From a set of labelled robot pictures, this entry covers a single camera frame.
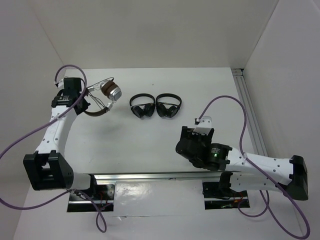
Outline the brown silver headphones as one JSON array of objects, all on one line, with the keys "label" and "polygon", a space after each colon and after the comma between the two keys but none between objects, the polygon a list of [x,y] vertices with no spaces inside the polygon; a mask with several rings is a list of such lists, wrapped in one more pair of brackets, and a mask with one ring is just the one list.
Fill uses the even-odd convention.
[{"label": "brown silver headphones", "polygon": [[[122,96],[122,91],[114,82],[114,79],[114,77],[109,77],[86,88],[85,95],[91,97],[100,107],[100,110],[94,112],[86,110],[84,112],[86,115],[90,117],[100,117],[110,111],[113,107],[113,104],[119,100],[119,98]],[[101,91],[102,94],[111,102],[105,105],[99,98],[92,95],[92,92],[94,91]]]}]

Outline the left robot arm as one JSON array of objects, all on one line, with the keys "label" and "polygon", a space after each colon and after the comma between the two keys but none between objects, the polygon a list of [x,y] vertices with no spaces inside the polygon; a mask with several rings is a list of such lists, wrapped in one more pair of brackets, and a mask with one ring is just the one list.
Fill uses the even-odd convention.
[{"label": "left robot arm", "polygon": [[86,199],[92,200],[99,193],[99,187],[93,183],[93,175],[75,172],[65,159],[71,127],[77,116],[90,105],[81,97],[81,81],[79,77],[61,80],[59,92],[51,102],[50,126],[35,152],[24,156],[23,165],[35,191],[80,190]]}]

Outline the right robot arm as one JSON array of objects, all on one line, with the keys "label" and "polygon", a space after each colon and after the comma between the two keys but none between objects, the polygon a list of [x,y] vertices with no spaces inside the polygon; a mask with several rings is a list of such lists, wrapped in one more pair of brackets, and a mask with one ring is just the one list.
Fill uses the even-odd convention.
[{"label": "right robot arm", "polygon": [[213,128],[201,134],[183,126],[175,151],[195,168],[221,171],[220,194],[230,196],[234,191],[257,189],[284,191],[294,200],[308,200],[308,170],[302,156],[272,158],[242,153],[235,147],[213,143],[213,134]]}]

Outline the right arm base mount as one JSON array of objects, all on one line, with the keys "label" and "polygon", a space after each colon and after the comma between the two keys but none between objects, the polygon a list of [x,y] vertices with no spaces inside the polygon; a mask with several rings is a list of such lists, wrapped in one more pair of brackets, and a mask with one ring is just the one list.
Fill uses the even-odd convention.
[{"label": "right arm base mount", "polygon": [[224,210],[249,208],[249,195],[246,190],[236,192],[230,188],[220,186],[221,174],[204,176],[202,180],[202,195],[204,198],[204,208],[206,210]]}]

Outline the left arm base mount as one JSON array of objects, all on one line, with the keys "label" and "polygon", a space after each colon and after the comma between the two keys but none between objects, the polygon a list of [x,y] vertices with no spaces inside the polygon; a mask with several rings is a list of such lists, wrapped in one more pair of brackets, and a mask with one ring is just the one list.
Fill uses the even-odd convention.
[{"label": "left arm base mount", "polygon": [[[92,189],[83,190],[102,212],[114,211],[115,184],[98,184]],[[92,202],[82,193],[71,193],[68,199],[68,213],[95,212]]]}]

